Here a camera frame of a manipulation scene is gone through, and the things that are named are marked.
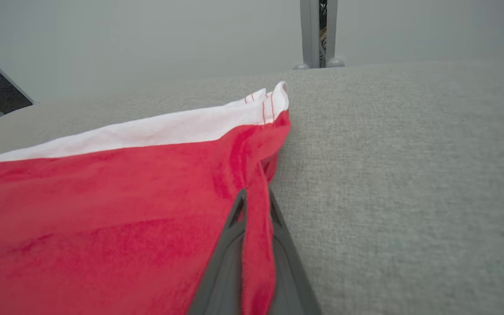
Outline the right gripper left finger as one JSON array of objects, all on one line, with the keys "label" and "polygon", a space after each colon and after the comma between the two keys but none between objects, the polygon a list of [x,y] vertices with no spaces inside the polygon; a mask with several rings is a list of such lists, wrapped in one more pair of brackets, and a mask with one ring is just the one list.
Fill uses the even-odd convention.
[{"label": "right gripper left finger", "polygon": [[234,200],[215,249],[188,309],[189,315],[240,315],[246,191]]}]

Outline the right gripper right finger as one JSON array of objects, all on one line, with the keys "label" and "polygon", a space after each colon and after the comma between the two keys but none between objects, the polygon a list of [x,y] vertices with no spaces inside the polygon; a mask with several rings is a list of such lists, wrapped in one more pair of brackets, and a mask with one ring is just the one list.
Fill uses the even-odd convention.
[{"label": "right gripper right finger", "polygon": [[274,192],[269,192],[276,269],[271,315],[320,315],[322,313]]}]

